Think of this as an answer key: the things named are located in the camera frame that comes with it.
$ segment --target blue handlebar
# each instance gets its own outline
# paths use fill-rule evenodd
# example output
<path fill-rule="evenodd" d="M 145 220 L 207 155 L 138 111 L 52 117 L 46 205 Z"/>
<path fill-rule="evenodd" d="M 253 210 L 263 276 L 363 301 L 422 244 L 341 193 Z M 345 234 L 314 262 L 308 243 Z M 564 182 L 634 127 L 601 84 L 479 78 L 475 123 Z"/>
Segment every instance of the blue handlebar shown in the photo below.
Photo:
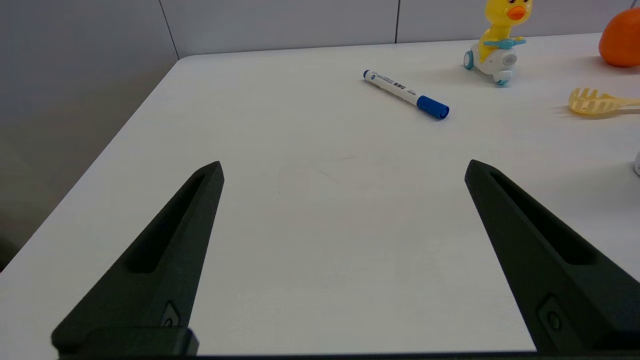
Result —
<path fill-rule="evenodd" d="M 524 44 L 526 42 L 527 41 L 524 40 L 524 39 L 516 41 L 516 40 L 513 40 L 512 38 L 504 38 L 504 39 L 502 39 L 500 41 L 485 41 L 485 42 L 483 42 L 483 44 L 486 45 L 486 46 L 496 46 L 496 47 L 498 47 L 499 49 L 502 49 L 502 50 L 509 50 L 509 49 L 513 48 L 514 46 L 516 46 L 516 45 L 522 45 L 522 44 Z"/>

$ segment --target screw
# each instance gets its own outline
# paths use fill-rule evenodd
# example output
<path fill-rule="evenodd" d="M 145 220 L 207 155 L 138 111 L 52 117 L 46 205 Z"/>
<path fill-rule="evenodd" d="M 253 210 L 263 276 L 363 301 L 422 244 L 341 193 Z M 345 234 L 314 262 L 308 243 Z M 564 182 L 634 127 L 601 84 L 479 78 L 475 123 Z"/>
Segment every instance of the screw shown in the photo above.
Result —
<path fill-rule="evenodd" d="M 553 311 L 550 311 L 549 314 L 547 314 L 547 322 L 549 323 L 549 326 L 551 326 L 551 329 L 555 331 L 560 331 L 562 329 L 560 316 Z"/>

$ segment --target yellow plastic spoon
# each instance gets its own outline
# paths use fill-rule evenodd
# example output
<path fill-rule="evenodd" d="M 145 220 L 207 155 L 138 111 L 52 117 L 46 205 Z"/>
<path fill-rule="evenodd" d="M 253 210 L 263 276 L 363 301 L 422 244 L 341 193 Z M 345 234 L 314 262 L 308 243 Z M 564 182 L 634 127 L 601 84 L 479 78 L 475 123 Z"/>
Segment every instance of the yellow plastic spoon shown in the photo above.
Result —
<path fill-rule="evenodd" d="M 598 115 L 616 111 L 625 106 L 640 106 L 640 99 L 623 99 L 607 93 L 598 95 L 598 89 L 577 88 L 569 97 L 569 109 L 584 115 Z"/>

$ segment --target orange duck beak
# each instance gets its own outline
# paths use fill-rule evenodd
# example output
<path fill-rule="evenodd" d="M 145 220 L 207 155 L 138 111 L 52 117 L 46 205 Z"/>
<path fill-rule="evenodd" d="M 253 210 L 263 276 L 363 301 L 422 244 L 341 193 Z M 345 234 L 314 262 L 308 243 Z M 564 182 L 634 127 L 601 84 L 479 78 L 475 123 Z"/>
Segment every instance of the orange duck beak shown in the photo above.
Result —
<path fill-rule="evenodd" d="M 507 16 L 509 17 L 509 19 L 514 21 L 522 19 L 526 14 L 527 10 L 522 6 L 516 6 L 507 12 Z"/>

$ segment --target toy wheel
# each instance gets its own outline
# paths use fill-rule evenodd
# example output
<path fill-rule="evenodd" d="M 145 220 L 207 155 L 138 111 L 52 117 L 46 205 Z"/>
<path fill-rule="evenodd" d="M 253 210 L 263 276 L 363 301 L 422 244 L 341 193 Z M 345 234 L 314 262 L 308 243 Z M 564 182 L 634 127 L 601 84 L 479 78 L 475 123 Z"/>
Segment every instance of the toy wheel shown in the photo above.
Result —
<path fill-rule="evenodd" d="M 498 74 L 493 76 L 493 80 L 499 86 L 507 85 L 509 80 L 511 80 L 511 71 L 500 71 Z"/>
<path fill-rule="evenodd" d="M 471 70 L 474 68 L 474 52 L 469 50 L 465 53 L 465 69 Z"/>

